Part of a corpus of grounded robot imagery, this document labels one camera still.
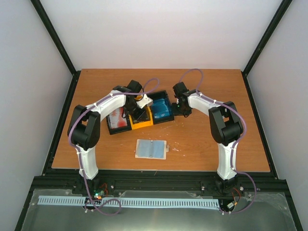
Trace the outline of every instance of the gray wall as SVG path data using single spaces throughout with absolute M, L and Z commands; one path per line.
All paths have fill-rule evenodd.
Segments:
M 308 1 L 295 0 L 248 79 L 279 178 L 308 230 Z
M 280 2 L 42 0 L 77 69 L 242 69 Z
M 29 0 L 0 4 L 0 230 L 40 175 L 71 75 Z

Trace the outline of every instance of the black beam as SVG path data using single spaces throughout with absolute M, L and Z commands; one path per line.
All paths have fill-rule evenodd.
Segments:
M 53 136 L 53 139 L 52 139 L 52 142 L 51 142 L 51 146 L 50 146 L 50 149 L 49 149 L 49 152 L 48 152 L 48 155 L 47 155 L 45 166 L 43 168 L 43 174 L 46 173 L 48 168 L 51 168 L 51 165 L 52 165 L 52 162 L 53 162 L 53 157 L 54 157 L 56 150 L 58 148 L 58 144 L 59 144 L 59 141 L 60 141 L 62 130 L 63 130 L 64 124 L 65 124 L 65 121 L 66 121 L 66 117 L 67 117 L 67 114 L 68 114 L 68 111 L 69 111 L 69 107 L 71 105 L 71 102 L 72 102 L 72 99 L 73 99 L 73 96 L 74 96 L 74 93 L 75 93 L 75 89 L 76 89 L 76 86 L 77 86 L 77 83 L 78 83 L 80 73 L 81 73 L 81 71 L 77 71 L 76 74 L 73 75 L 73 78 L 72 78 L 71 84 L 69 86 L 69 89 L 68 89 L 68 92 L 67 92 L 67 95 L 66 95 L 66 98 L 65 98 L 65 101 L 64 101 L 64 105 L 63 105 L 63 108 L 62 108 L 62 111 L 61 111 L 61 114 L 60 114 L 60 119 L 58 121 L 56 131 L 54 133 L 54 136 Z
M 257 107 L 256 107 L 256 104 L 255 104 L 254 97 L 252 95 L 247 77 L 244 76 L 243 72 L 242 72 L 242 75 L 243 75 L 244 84 L 246 86 L 248 98 L 249 98 L 249 101 L 250 101 L 250 104 L 251 104 L 251 107 L 252 107 L 252 110 L 253 110 L 253 113 L 254 113 L 254 116 L 255 116 L 255 120 L 256 120 L 256 123 L 257 123 L 258 130 L 259 130 L 261 141 L 262 141 L 262 144 L 263 144 L 263 147 L 264 147 L 265 155 L 266 155 L 266 158 L 267 158 L 268 163 L 269 163 L 270 171 L 273 173 L 274 177 L 277 178 L 278 175 L 277 175 L 277 172 L 276 172 L 276 168 L 275 168 L 275 165 L 274 165 L 273 158 L 270 154 L 269 145 L 268 145 L 268 142 L 267 142 L 266 137 L 265 137 L 265 133 L 264 133 L 264 130 L 263 130 L 263 127 L 262 127 L 262 124 L 261 124 L 261 120 L 260 120 L 260 117 L 259 117 L 259 114 L 258 114 L 258 111 L 257 111 Z
M 274 14 L 268 28 L 264 32 L 259 44 L 257 45 L 254 53 L 252 54 L 250 60 L 248 61 L 243 74 L 245 77 L 248 76 L 249 72 L 251 71 L 252 67 L 256 63 L 259 55 L 263 51 L 263 48 L 267 44 L 268 40 L 270 39 L 271 35 L 273 34 L 274 30 L 276 29 L 277 25 L 279 24 L 280 20 L 282 19 L 284 13 L 288 9 L 289 5 L 291 4 L 292 0 L 282 0 L 278 10 Z
M 56 30 L 54 29 L 46 11 L 44 10 L 44 7 L 40 0 L 31 0 L 35 10 L 37 11 L 39 17 L 41 18 L 43 24 L 45 25 L 50 37 L 52 38 L 54 44 L 56 45 L 58 51 L 60 52 L 65 64 L 67 65 L 67 68 L 69 71 L 74 75 L 76 73 L 76 69 L 74 68 L 74 65 L 72 61 L 70 60 L 59 36 L 57 35 Z

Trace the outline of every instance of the wooden table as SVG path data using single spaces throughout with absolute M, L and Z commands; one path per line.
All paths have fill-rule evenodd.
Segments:
M 67 129 L 77 104 L 88 105 L 107 95 L 117 85 L 126 86 L 134 79 L 144 84 L 148 79 L 160 79 L 158 90 L 166 90 L 175 102 L 172 87 L 184 69 L 84 69 L 73 97 L 67 120 L 54 158 L 53 168 L 79 168 L 76 151 L 68 145 Z M 247 123 L 247 135 L 239 143 L 236 166 L 240 171 L 269 172 L 270 168 L 257 129 L 240 70 L 204 70 L 200 91 L 213 99 L 233 101 Z M 200 79 L 197 71 L 184 78 L 188 89 L 194 89 Z M 146 90 L 154 87 L 149 84 Z M 170 146 L 166 160 L 135 158 L 137 139 L 166 140 Z M 122 170 L 184 170 L 216 171 L 218 146 L 210 132 L 209 118 L 197 110 L 188 117 L 176 116 L 174 121 L 109 135 L 106 121 L 101 123 L 101 138 L 96 146 L 99 169 Z

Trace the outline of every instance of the purple cable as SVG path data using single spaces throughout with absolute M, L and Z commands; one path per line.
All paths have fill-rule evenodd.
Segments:
M 203 94 L 201 94 L 201 93 L 199 92 L 198 89 L 200 88 L 201 83 L 202 83 L 203 78 L 204 78 L 204 74 L 203 74 L 203 71 L 202 71 L 201 69 L 193 68 L 193 69 L 190 69 L 190 70 L 186 71 L 186 72 L 182 75 L 182 77 L 180 78 L 179 83 L 183 80 L 183 78 L 185 77 L 185 75 L 188 74 L 188 73 L 191 72 L 191 71 L 199 71 L 199 72 L 201 73 L 201 79 L 200 79 L 200 81 L 199 81 L 199 83 L 198 83 L 198 85 L 197 85 L 197 87 L 196 87 L 196 93 L 197 93 L 201 98 L 203 98 L 203 99 L 205 99 L 205 100 L 208 100 L 208 101 L 210 101 L 210 102 L 212 102 L 212 103 L 216 103 L 216 104 L 218 104 L 218 105 L 220 105 L 220 106 L 223 106 L 223 107 L 229 109 L 230 111 L 232 111 L 233 113 L 235 113 L 235 114 L 240 118 L 240 120 L 241 120 L 241 122 L 242 122 L 242 124 L 243 124 L 243 127 L 244 127 L 243 134 L 242 134 L 242 136 L 240 136 L 240 138 L 239 138 L 236 142 L 234 142 L 234 144 L 232 145 L 232 149 L 231 149 L 230 165 L 231 165 L 231 167 L 233 168 L 232 159 L 233 159 L 234 147 L 236 146 L 236 144 L 239 143 L 239 141 L 240 141 L 242 138 L 244 138 L 244 136 L 245 136 L 246 133 L 247 133 L 247 125 L 246 125 L 246 122 L 245 122 L 244 118 L 243 118 L 236 110 L 234 110 L 233 108 L 229 107 L 228 105 L 224 104 L 223 102 L 214 101 L 213 99 L 211 99 L 211 98 L 209 98 L 209 97 L 207 97 L 207 96 L 205 96 L 205 95 L 203 95 Z M 256 187 L 256 184 L 255 184 L 254 180 L 252 179 L 252 177 L 251 177 L 248 173 L 246 173 L 246 172 L 240 172 L 240 171 L 237 171 L 236 169 L 235 169 L 234 171 L 235 171 L 236 173 L 238 173 L 238 174 L 246 175 L 246 176 L 251 180 L 251 182 L 252 182 L 252 184 L 253 184 L 253 186 L 254 186 L 254 190 L 255 190 L 254 198 L 252 199 L 251 203 L 250 203 L 247 207 L 243 208 L 243 209 L 240 210 L 240 211 L 232 212 L 232 214 L 237 214 L 237 213 L 241 213 L 241 212 L 245 211 L 246 209 L 248 209 L 248 208 L 253 204 L 253 202 L 255 201 L 255 198 L 256 198 L 256 194 L 257 194 L 257 187 Z
M 159 86 L 159 79 L 157 79 L 157 78 L 151 78 L 151 79 L 149 79 L 149 80 L 144 84 L 144 86 L 143 86 L 143 89 L 144 89 L 144 88 L 146 87 L 146 85 L 148 85 L 149 82 L 151 82 L 151 81 L 153 81 L 153 80 L 157 80 L 157 85 L 156 85 L 153 89 L 151 89 L 151 90 L 149 90 L 149 91 L 147 91 L 147 92 L 142 92 L 142 93 L 119 92 L 119 93 L 113 94 L 113 96 L 117 96 L 117 95 L 144 95 L 144 94 L 151 93 L 152 91 L 154 91 L 154 90 L 156 90 L 156 89 L 158 88 L 158 86 Z M 111 98 L 111 97 L 112 97 L 112 96 L 111 96 L 110 94 L 107 95 L 107 96 L 105 96 L 104 98 L 102 98 L 101 100 L 99 100 L 99 101 L 96 103 L 96 106 L 100 105 L 100 104 L 103 103 L 105 100 L 107 100 L 107 99 L 109 99 L 109 98 Z M 84 117 L 84 116 L 85 116 L 90 110 L 92 110 L 93 108 L 95 108 L 94 105 L 91 106 L 91 107 L 89 107 L 86 111 L 84 111 L 84 112 L 78 117 L 78 119 L 75 121 L 75 123 L 73 124 L 73 126 L 72 126 L 72 128 L 71 128 L 71 130 L 70 130 L 70 132 L 69 132 L 69 134 L 68 134 L 68 143 L 69 143 L 69 145 L 71 145 L 72 147 L 74 147 L 74 148 L 77 150 L 77 152 L 79 153 L 79 154 L 78 154 L 78 159 L 79 159 L 80 169 L 82 169 L 83 179 L 84 179 L 84 182 L 85 182 L 85 185 L 86 185 L 87 194 L 88 194 L 88 197 L 89 197 L 89 199 L 90 199 L 91 204 L 94 206 L 95 210 L 99 211 L 101 214 L 106 215 L 106 216 L 114 216 L 114 215 L 118 214 L 118 213 L 121 211 L 121 202 L 120 202 L 119 200 L 113 198 L 113 199 L 110 199 L 110 200 L 104 202 L 104 203 L 103 203 L 102 205 L 100 205 L 99 207 L 97 207 L 97 206 L 95 205 L 94 200 L 93 200 L 92 197 L 91 197 L 91 193 L 90 193 L 89 186 L 88 186 L 88 183 L 87 183 L 86 172 L 85 172 L 85 170 L 83 169 L 83 163 L 82 163 L 82 158 L 81 158 L 81 153 L 80 153 L 80 152 L 81 152 L 81 149 L 80 149 L 78 146 L 76 146 L 76 145 L 74 145 L 74 144 L 72 143 L 72 134 L 73 134 L 73 131 L 75 130 L 77 124 L 78 124 L 79 121 L 82 119 L 82 117 Z M 108 213 L 104 213 L 104 212 L 102 212 L 102 211 L 100 210 L 100 208 L 103 207 L 103 206 L 104 206 L 106 203 L 108 203 L 109 201 L 117 201 L 117 202 L 119 203 L 119 209 L 118 209 L 115 213 L 108 214 Z

